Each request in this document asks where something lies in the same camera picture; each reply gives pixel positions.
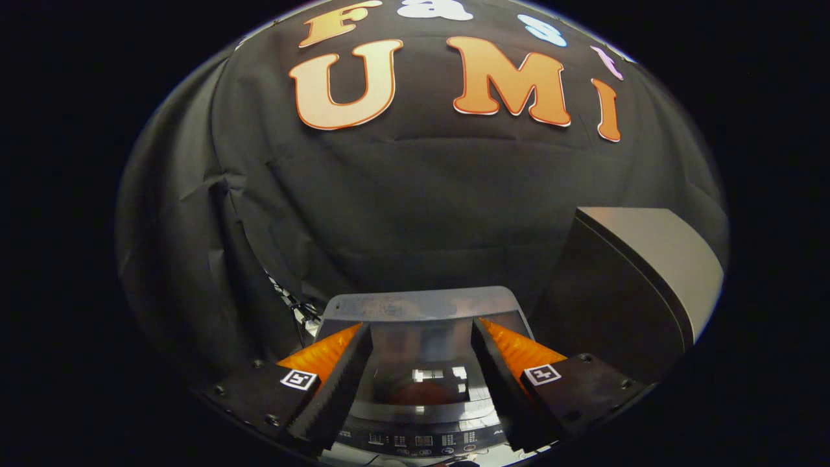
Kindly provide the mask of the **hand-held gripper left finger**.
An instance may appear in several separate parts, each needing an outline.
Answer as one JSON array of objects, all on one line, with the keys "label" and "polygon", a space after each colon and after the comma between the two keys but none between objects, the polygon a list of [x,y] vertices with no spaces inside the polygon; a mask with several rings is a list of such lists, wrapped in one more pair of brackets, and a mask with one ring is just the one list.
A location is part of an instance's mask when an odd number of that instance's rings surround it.
[{"label": "hand-held gripper left finger", "polygon": [[299,352],[258,352],[193,387],[234,428],[294,456],[334,446],[374,350],[372,326],[355,323]]}]

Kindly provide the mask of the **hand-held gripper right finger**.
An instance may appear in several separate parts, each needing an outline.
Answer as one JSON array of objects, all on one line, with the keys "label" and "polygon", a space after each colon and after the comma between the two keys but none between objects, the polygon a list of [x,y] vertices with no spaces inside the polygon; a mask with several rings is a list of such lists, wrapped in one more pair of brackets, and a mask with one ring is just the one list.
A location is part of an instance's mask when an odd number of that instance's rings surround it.
[{"label": "hand-held gripper right finger", "polygon": [[472,322],[471,346],[515,450],[581,437],[647,394],[646,384],[596,355],[564,357],[483,317]]}]

